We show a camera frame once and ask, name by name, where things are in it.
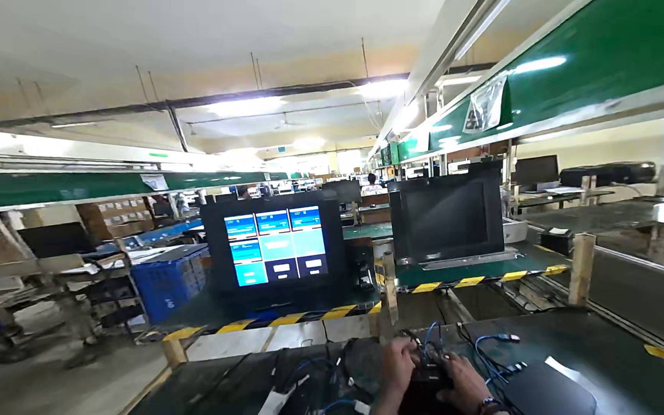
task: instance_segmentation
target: blank black screen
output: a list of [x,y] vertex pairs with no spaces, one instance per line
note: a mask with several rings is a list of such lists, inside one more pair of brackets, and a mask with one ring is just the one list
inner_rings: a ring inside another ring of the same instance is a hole
[[18,232],[37,258],[96,252],[79,222],[31,227]]
[[325,183],[325,190],[337,192],[337,201],[340,203],[360,202],[360,183],[357,180],[340,180]]
[[557,155],[516,160],[516,184],[549,183],[559,179]]
[[488,240],[482,183],[458,188],[425,187],[402,194],[409,244],[418,252]]

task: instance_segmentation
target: pipe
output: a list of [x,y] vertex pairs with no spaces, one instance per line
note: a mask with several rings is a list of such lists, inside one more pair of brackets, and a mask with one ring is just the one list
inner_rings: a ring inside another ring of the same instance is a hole
[[68,114],[42,115],[39,117],[17,118],[15,120],[3,120],[0,121],[0,128],[12,128],[12,127],[27,126],[30,124],[38,124],[38,123],[64,124],[72,122],[83,122],[89,120],[88,118],[96,118],[96,120],[103,120],[104,118],[115,115],[126,115],[126,114],[134,114],[134,113],[148,112],[148,111],[164,111],[167,110],[169,106],[172,108],[188,108],[193,106],[205,106],[212,103],[218,103],[229,100],[249,100],[253,98],[263,98],[263,97],[283,97],[286,95],[305,94],[309,92],[343,90],[345,88],[351,88],[353,86],[362,86],[370,82],[407,79],[408,77],[409,73],[400,73],[400,74],[372,76],[370,78],[358,78],[358,79],[340,80],[340,81],[325,82],[325,83],[281,86],[278,88],[271,88],[268,90],[242,91],[242,92],[233,92],[229,94],[207,95],[196,98],[182,98],[179,100],[165,100],[155,103],[137,103],[127,106],[94,109],[90,111],[79,111]]
[[186,136],[184,135],[184,130],[181,128],[181,121],[179,121],[178,116],[176,115],[176,110],[173,109],[170,105],[168,106],[168,117],[171,118],[171,123],[173,123],[173,127],[176,129],[176,135],[179,136],[179,140],[181,141],[181,148],[184,149],[184,152],[188,153],[189,152],[189,145],[186,142]]

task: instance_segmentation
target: yellow and black hazard stripe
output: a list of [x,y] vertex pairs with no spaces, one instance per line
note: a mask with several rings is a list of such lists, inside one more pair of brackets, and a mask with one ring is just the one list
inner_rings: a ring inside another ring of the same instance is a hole
[[539,271],[514,271],[507,272],[502,276],[471,277],[452,282],[430,282],[426,284],[420,284],[416,287],[399,287],[397,288],[397,291],[405,294],[417,294],[419,292],[430,292],[436,289],[473,287],[474,285],[488,282],[514,281],[526,276],[551,276],[564,272],[568,268],[569,267],[567,265],[557,264],[553,265],[552,267],[547,267],[547,269],[540,269]]
[[381,301],[365,304],[353,304],[350,306],[335,307],[333,309],[317,310],[312,312],[300,312],[273,320],[260,318],[239,320],[221,327],[203,325],[199,327],[184,327],[172,332],[164,330],[153,330],[139,336],[138,343],[150,343],[159,340],[181,340],[189,337],[216,335],[219,333],[239,332],[242,330],[262,329],[276,325],[287,325],[295,323],[307,323],[317,320],[332,320],[334,318],[350,317],[354,315],[366,315],[381,312]]

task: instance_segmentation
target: connector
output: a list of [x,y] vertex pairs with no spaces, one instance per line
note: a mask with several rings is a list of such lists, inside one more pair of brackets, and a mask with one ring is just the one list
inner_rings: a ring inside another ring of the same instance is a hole
[[501,340],[506,340],[506,341],[510,341],[510,342],[513,342],[513,343],[519,343],[519,341],[521,340],[520,337],[517,336],[517,335],[506,335],[504,333],[498,335],[498,338],[501,339]]

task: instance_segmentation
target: monitor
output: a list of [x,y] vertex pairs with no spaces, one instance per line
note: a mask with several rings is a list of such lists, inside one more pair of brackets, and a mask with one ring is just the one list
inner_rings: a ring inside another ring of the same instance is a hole
[[316,285],[345,272],[336,193],[205,205],[201,218],[219,288]]
[[337,193],[337,201],[340,203],[360,202],[360,182],[357,180],[339,180],[338,182],[327,182],[322,186],[325,190]]
[[557,182],[560,179],[558,173],[558,156],[532,157],[529,159],[516,160],[516,184],[520,186]]
[[467,174],[389,184],[395,257],[400,264],[504,250],[500,164]]
[[96,252],[79,222],[31,227],[17,232],[36,258]]

